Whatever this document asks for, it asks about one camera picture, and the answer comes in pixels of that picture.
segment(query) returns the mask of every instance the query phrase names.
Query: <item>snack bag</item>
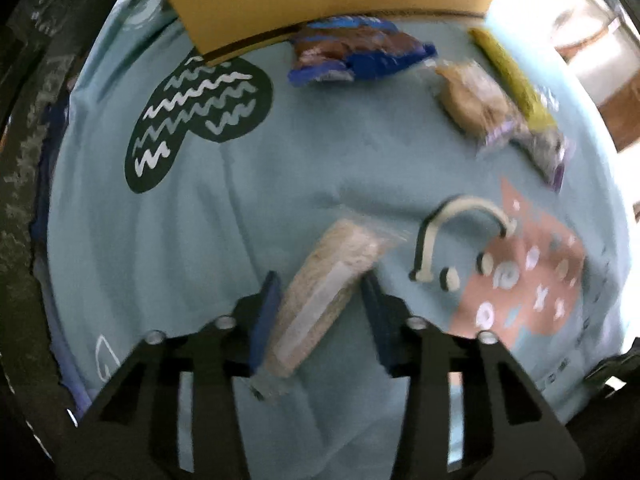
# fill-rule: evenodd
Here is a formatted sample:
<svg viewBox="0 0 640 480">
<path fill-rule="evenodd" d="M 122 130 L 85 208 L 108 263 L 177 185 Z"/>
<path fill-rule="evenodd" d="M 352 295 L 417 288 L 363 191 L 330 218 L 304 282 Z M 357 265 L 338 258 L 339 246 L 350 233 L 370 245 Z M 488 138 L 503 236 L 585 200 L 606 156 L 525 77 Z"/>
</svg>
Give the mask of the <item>snack bag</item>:
<svg viewBox="0 0 640 480">
<path fill-rule="evenodd" d="M 475 61 L 444 64 L 436 73 L 447 80 L 440 93 L 442 105 L 479 148 L 503 146 L 526 130 L 518 107 Z"/>
<path fill-rule="evenodd" d="M 290 42 L 298 58 L 289 72 L 293 86 L 377 79 L 437 55 L 433 44 L 422 44 L 393 23 L 367 16 L 309 23 Z"/>
<path fill-rule="evenodd" d="M 351 219 L 324 233 L 284 293 L 263 365 L 267 372 L 281 378 L 293 373 L 395 238 Z"/>
<path fill-rule="evenodd" d="M 514 141 L 527 152 L 552 189 L 559 192 L 572 152 L 564 135 L 557 128 L 547 128 L 542 132 L 523 133 Z"/>
</svg>

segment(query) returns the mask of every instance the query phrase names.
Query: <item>wrapped pastry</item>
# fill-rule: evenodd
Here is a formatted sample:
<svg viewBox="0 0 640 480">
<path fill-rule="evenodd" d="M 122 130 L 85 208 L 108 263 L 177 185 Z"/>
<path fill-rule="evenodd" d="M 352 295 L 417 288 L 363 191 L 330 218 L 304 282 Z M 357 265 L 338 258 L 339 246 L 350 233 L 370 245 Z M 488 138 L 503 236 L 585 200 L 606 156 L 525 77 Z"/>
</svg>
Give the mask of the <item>wrapped pastry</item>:
<svg viewBox="0 0 640 480">
<path fill-rule="evenodd" d="M 479 148 L 503 146 L 526 130 L 518 107 L 475 61 L 444 64 L 436 72 L 447 80 L 442 105 Z"/>
<path fill-rule="evenodd" d="M 361 222 L 334 223 L 284 293 L 264 368 L 277 377 L 290 376 L 340 316 L 360 277 L 397 241 Z"/>
</svg>

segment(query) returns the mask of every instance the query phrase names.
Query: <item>screw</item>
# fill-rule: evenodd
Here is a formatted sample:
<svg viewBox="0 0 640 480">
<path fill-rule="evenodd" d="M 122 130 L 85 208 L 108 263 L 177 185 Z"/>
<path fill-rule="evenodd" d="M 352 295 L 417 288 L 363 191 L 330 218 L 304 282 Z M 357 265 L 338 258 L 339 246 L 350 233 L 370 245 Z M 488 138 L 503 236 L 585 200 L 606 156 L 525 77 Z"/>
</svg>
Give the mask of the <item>screw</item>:
<svg viewBox="0 0 640 480">
<path fill-rule="evenodd" d="M 231 330 L 237 324 L 236 318 L 232 316 L 220 316 L 215 323 L 218 330 Z"/>
<path fill-rule="evenodd" d="M 482 344 L 485 345 L 494 345 L 498 342 L 498 338 L 495 336 L 493 332 L 489 332 L 488 330 L 483 330 L 478 334 L 478 339 Z"/>
<path fill-rule="evenodd" d="M 411 316 L 405 321 L 411 330 L 424 330 L 427 328 L 427 320 L 420 316 Z"/>
<path fill-rule="evenodd" d="M 159 345 L 166 339 L 166 334 L 159 330 L 151 330 L 145 335 L 145 342 L 149 345 Z"/>
</svg>

